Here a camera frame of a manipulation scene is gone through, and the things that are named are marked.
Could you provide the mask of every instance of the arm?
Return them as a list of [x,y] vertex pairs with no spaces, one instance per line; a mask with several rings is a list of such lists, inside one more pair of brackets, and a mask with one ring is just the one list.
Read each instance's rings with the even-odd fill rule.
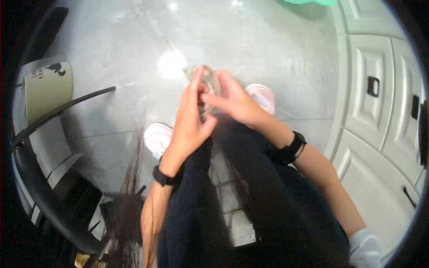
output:
[[[174,158],[167,148],[159,165],[159,171],[169,177],[174,177],[179,168],[180,161]],[[140,225],[142,229],[142,247],[145,268],[156,267],[156,257],[158,248],[158,237],[167,213],[168,200],[170,199],[173,187],[169,185],[161,186],[157,181],[153,181],[149,190],[145,204],[142,209]]]
[[[226,71],[216,71],[216,75],[223,96],[202,94],[203,102],[224,110],[238,122],[257,130],[277,148],[292,143],[294,133],[286,124],[262,109]],[[334,167],[318,150],[307,144],[293,164],[324,195],[348,238],[366,227],[353,201],[341,185]]]
[[[198,94],[208,92],[207,87],[201,83],[203,72],[204,69],[199,67],[192,82],[182,93],[171,142],[159,165],[159,171],[170,178],[177,174],[185,159],[210,136],[217,123],[212,115],[207,115],[204,124],[199,117]],[[154,181],[143,205],[140,227],[145,268],[157,267],[158,238],[172,191],[172,186],[162,187]]]
[[[292,130],[268,113],[263,117],[256,130],[279,149],[289,146],[294,138]],[[366,227],[333,165],[321,152],[307,144],[293,164],[323,194],[348,238]]]

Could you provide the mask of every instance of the teal toy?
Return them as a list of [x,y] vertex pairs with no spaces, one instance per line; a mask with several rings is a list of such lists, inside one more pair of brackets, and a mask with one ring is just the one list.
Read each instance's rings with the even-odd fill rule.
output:
[[285,0],[285,1],[289,3],[294,3],[294,4],[305,4],[309,2],[315,2],[323,6],[332,6],[337,3],[337,0]]

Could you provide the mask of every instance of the foot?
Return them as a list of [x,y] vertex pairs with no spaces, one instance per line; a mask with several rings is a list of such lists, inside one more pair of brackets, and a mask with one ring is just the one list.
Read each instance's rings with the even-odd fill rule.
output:
[[250,84],[246,87],[247,93],[269,114],[274,115],[274,93],[262,84]]
[[157,160],[170,145],[172,135],[173,129],[164,123],[153,123],[145,130],[145,145]]

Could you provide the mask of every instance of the slipper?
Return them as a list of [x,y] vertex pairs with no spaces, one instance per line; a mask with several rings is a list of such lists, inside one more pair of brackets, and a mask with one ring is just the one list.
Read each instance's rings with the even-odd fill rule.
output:
[[170,145],[173,129],[164,123],[153,123],[145,130],[145,145],[159,160]]
[[245,89],[252,99],[270,115],[274,115],[274,93],[262,84],[250,84]]

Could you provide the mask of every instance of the wrist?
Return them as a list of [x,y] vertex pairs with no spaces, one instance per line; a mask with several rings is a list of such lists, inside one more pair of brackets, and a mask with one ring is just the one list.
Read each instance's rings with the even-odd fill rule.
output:
[[177,154],[174,153],[174,150],[172,149],[171,146],[169,146],[162,158],[161,158],[161,162],[159,164],[159,171],[172,178],[174,176],[176,176],[177,172],[179,171],[180,167],[182,166],[184,160],[181,160]]
[[279,121],[270,114],[268,115],[269,116],[259,124],[256,130],[264,135],[278,149],[290,146],[295,138],[295,134],[287,124]]

